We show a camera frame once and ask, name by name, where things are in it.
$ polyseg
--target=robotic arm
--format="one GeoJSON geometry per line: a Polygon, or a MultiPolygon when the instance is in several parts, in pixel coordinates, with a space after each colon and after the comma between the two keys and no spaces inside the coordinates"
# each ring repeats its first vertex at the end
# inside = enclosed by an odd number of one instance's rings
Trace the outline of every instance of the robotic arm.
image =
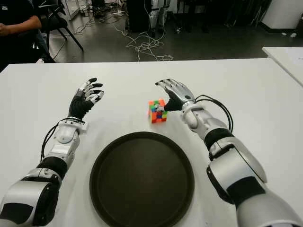
{"type": "Polygon", "coordinates": [[[156,85],[170,97],[164,109],[182,111],[183,121],[204,141],[211,160],[207,175],[220,198],[235,204],[240,227],[303,227],[295,211],[266,187],[261,164],[222,121],[195,103],[184,84],[165,79],[156,85]]]}
{"type": "Polygon", "coordinates": [[[68,118],[56,125],[59,130],[49,154],[44,157],[42,153],[41,163],[12,185],[3,197],[0,227],[45,226],[53,219],[62,180],[74,160],[79,135],[86,130],[82,119],[104,94],[94,90],[102,86],[92,84],[96,81],[96,78],[89,79],[77,89],[68,118]]]}

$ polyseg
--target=round black tray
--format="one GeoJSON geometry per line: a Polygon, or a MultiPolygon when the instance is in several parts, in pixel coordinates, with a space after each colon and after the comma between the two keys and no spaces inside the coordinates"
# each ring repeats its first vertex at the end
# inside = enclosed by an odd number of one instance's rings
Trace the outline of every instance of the round black tray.
{"type": "Polygon", "coordinates": [[[194,175],[182,149],[152,132],[110,143],[90,174],[90,195],[111,227],[171,227],[186,213],[194,175]]]}

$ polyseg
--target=person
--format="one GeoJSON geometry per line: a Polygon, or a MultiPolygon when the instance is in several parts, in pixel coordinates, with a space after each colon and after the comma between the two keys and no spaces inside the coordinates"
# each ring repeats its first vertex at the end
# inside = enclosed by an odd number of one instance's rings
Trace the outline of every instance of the person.
{"type": "Polygon", "coordinates": [[[11,63],[30,63],[41,22],[28,0],[0,0],[0,71],[11,63]]]}

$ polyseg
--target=rubik's cube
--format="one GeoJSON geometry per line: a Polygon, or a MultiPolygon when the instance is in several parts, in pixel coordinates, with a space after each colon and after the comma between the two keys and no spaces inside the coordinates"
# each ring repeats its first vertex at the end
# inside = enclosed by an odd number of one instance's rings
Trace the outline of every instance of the rubik's cube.
{"type": "Polygon", "coordinates": [[[159,106],[165,106],[163,99],[148,102],[148,117],[151,123],[165,122],[167,119],[167,111],[157,111],[159,106]]]}

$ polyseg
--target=white table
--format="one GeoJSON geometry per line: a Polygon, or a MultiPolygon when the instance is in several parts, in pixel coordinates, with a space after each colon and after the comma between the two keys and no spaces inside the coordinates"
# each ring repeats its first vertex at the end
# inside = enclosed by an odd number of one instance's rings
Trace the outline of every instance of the white table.
{"type": "Polygon", "coordinates": [[[263,47],[262,50],[303,87],[303,47],[263,47]]]}
{"type": "MultiPolygon", "coordinates": [[[[75,161],[61,187],[50,227],[106,227],[89,195],[94,160],[114,139],[134,131],[153,131],[174,140],[188,156],[195,174],[192,204],[176,227],[236,226],[234,206],[223,202],[205,173],[208,151],[182,123],[180,113],[150,125],[147,103],[165,97],[154,85],[174,78],[197,96],[211,95],[229,108],[234,134],[263,165],[268,186],[303,218],[303,89],[271,59],[70,63],[10,65],[0,74],[0,197],[34,168],[42,140],[66,116],[75,89],[86,79],[104,83],[104,98],[84,118],[75,161]]],[[[218,107],[206,105],[226,120],[218,107]]]]}

